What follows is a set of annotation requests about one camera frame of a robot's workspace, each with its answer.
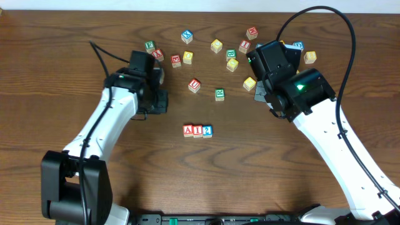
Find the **red A block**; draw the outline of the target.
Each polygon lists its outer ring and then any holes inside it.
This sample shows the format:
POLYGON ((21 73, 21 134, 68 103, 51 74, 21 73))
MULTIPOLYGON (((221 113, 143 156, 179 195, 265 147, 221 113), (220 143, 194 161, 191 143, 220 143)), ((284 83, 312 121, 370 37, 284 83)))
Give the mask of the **red A block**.
POLYGON ((185 138, 193 137, 193 125, 187 124, 182 127, 183 135, 185 138))

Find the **blue 2 block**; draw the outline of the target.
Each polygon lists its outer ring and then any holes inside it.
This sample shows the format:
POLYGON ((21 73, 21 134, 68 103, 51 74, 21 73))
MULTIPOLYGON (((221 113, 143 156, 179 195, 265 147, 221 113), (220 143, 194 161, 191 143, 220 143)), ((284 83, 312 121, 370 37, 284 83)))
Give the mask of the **blue 2 block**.
POLYGON ((213 127, 211 125, 202 127, 203 138, 211 138, 213 136, 213 127))

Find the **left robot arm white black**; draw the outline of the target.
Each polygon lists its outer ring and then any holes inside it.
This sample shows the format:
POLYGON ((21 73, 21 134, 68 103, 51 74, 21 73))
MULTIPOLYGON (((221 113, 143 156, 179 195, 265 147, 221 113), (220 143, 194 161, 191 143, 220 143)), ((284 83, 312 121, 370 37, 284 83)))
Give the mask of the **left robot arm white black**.
POLYGON ((56 224, 128 224, 129 210, 113 201, 107 163, 125 125, 137 114, 163 114, 168 92, 162 69, 119 70, 104 80, 96 109, 60 152, 41 161, 41 212, 56 224))

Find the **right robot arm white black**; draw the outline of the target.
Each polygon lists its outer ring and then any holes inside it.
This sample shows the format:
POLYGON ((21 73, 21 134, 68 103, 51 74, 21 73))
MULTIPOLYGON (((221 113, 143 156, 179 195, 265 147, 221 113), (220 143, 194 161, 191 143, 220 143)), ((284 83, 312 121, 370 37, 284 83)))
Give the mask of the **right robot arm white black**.
POLYGON ((316 69, 255 69, 271 112, 312 142, 339 183, 347 209, 314 206, 307 224, 399 224, 399 187, 383 173, 349 125, 339 99, 316 69))

